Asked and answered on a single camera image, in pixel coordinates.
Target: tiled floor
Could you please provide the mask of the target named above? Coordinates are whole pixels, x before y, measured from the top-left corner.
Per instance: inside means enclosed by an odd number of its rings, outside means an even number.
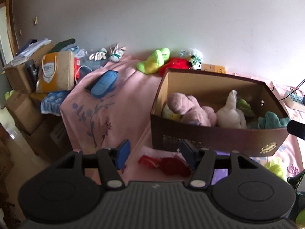
[[[0,110],[0,123],[11,135],[6,145],[12,153],[11,160],[15,164],[5,179],[9,193],[7,201],[16,205],[15,214],[23,221],[25,218],[17,201],[18,191],[23,183],[49,166],[49,163],[33,153],[29,144],[15,127],[15,122],[6,108]]]

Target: red fabric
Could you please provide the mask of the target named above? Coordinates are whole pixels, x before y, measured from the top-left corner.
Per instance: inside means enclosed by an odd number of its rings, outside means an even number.
[[[189,66],[189,62],[186,59],[170,58],[165,65],[160,67],[159,74],[160,74],[160,76],[163,76],[165,71],[168,68],[172,68],[172,69],[188,69],[189,67],[190,67]]]
[[[150,169],[161,169],[162,172],[169,176],[181,175],[183,177],[189,177],[191,170],[187,163],[179,157],[163,157],[153,158],[147,155],[143,155],[139,161],[139,164],[143,164]]]
[[[80,67],[80,60],[77,58],[74,58],[74,76],[76,75],[76,79],[79,79],[79,77],[80,77],[80,72],[77,72],[79,67]]]

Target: light switch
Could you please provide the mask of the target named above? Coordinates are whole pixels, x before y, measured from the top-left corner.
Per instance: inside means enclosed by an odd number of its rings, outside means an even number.
[[[33,22],[34,22],[34,26],[38,24],[37,16],[35,16],[35,18],[33,19]]]

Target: red plush toy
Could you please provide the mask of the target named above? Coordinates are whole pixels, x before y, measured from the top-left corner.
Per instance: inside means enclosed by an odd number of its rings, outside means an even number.
[[[163,76],[168,68],[173,69],[189,69],[190,64],[186,59],[170,58],[167,63],[159,68],[160,76]]]
[[[143,155],[138,163],[150,169],[161,169],[164,174],[170,176],[181,175],[183,177],[189,177],[191,174],[187,163],[178,156],[154,158]]]

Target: black cable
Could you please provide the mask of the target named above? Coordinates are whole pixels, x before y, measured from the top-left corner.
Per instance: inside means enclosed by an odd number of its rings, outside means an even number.
[[[300,83],[289,95],[287,95],[286,97],[284,97],[283,99],[280,99],[279,101],[285,100],[287,97],[289,97],[293,92],[295,92],[296,90],[298,90],[303,84],[305,83],[305,80]]]

